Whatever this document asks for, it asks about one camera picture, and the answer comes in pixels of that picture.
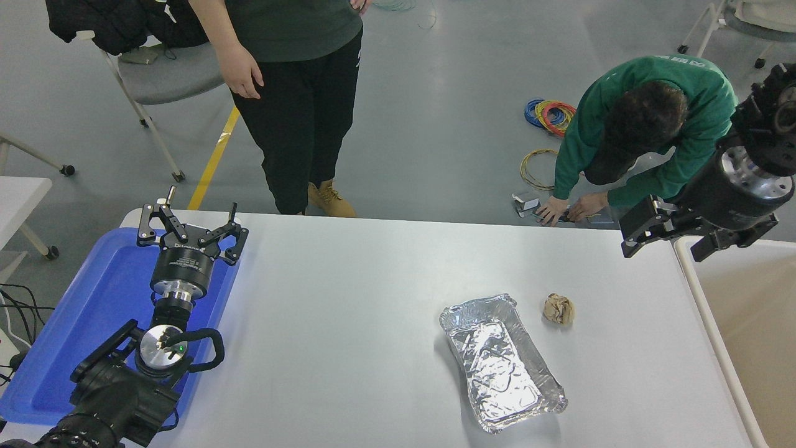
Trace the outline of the crouching person's right hand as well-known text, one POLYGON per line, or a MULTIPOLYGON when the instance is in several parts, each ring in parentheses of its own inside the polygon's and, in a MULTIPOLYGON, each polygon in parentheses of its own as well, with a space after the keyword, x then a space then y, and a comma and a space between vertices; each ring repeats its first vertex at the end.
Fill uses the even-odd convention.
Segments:
POLYGON ((568 210, 568 200, 550 196, 546 202, 535 210, 535 216, 541 226, 555 226, 568 210))

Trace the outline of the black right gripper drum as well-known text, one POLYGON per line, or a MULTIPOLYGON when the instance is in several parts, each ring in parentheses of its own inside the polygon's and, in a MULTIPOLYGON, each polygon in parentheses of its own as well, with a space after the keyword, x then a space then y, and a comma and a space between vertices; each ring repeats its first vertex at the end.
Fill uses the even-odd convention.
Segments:
POLYGON ((678 204, 713 226, 744 230, 778 207, 778 187, 731 165, 706 164, 682 189, 678 204))

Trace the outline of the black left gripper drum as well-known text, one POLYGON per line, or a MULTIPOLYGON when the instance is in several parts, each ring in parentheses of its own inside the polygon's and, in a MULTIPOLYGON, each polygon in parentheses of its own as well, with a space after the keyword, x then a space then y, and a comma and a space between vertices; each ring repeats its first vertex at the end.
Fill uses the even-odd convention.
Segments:
POLYGON ((153 271, 154 292, 164 292, 168 286, 181 284, 188 292, 206 292, 220 247, 216 241, 207 247, 199 246, 200 237, 188 242, 177 239, 176 233, 164 233, 159 238, 161 250, 153 271))

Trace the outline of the crouching person's left hand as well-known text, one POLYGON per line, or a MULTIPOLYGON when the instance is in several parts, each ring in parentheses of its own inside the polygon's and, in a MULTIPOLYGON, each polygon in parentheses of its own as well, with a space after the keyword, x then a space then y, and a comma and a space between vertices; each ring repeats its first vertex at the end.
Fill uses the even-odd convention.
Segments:
POLYGON ((570 207, 567 218, 570 222, 577 222, 589 216, 597 215, 600 210, 608 206, 608 191, 584 195, 570 207))

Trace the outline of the standing person's right hand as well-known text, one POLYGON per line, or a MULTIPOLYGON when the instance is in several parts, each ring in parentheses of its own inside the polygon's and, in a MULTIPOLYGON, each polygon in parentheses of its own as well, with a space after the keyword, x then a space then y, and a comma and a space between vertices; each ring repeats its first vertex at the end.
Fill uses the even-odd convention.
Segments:
POLYGON ((261 99, 257 88, 264 87, 264 80, 250 51, 241 44, 231 44, 218 46, 215 52, 228 88, 242 98, 261 99))

